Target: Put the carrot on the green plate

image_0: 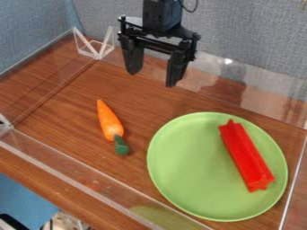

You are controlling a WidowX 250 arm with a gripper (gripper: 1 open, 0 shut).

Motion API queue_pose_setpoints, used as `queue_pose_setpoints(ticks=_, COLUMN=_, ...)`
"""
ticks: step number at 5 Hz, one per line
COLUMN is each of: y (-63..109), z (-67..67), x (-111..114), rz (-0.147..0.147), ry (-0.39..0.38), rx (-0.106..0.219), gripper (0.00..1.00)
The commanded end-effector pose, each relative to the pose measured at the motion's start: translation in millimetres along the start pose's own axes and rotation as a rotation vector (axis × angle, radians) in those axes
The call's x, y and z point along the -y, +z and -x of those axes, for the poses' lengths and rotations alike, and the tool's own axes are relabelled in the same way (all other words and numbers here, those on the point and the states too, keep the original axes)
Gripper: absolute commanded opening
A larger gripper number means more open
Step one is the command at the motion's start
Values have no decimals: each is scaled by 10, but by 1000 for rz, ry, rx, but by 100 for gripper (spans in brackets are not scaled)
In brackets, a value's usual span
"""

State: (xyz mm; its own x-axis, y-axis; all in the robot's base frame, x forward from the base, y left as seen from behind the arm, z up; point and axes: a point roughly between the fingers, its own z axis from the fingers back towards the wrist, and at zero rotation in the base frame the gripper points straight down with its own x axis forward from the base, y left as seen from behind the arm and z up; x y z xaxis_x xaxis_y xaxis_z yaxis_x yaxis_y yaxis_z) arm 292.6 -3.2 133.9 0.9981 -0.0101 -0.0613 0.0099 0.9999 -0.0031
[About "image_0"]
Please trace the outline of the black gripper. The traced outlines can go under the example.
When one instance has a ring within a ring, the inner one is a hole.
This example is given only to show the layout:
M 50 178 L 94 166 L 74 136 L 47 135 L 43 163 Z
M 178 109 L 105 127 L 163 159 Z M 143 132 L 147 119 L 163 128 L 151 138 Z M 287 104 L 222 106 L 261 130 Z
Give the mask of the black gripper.
M 118 18 L 121 31 L 119 41 L 123 47 L 125 66 L 131 75 L 135 75 L 143 68 L 145 48 L 165 54 L 171 54 L 177 49 L 182 49 L 187 59 L 197 59 L 197 43 L 202 36 L 186 29 L 181 24 L 170 30 L 153 30 L 143 26 L 143 19 L 122 15 Z M 174 87 L 183 79 L 187 62 L 169 60 L 166 86 Z

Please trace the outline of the black blue robot arm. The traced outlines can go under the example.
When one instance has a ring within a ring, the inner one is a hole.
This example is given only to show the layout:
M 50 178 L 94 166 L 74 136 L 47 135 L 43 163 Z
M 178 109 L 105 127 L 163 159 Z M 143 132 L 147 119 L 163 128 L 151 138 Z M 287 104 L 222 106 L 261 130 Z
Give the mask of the black blue robot arm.
M 166 86 L 174 87 L 183 79 L 189 63 L 195 60 L 197 43 L 202 36 L 182 26 L 183 0 L 143 0 L 143 17 L 119 17 L 125 66 L 134 75 L 145 63 L 145 49 L 170 56 Z

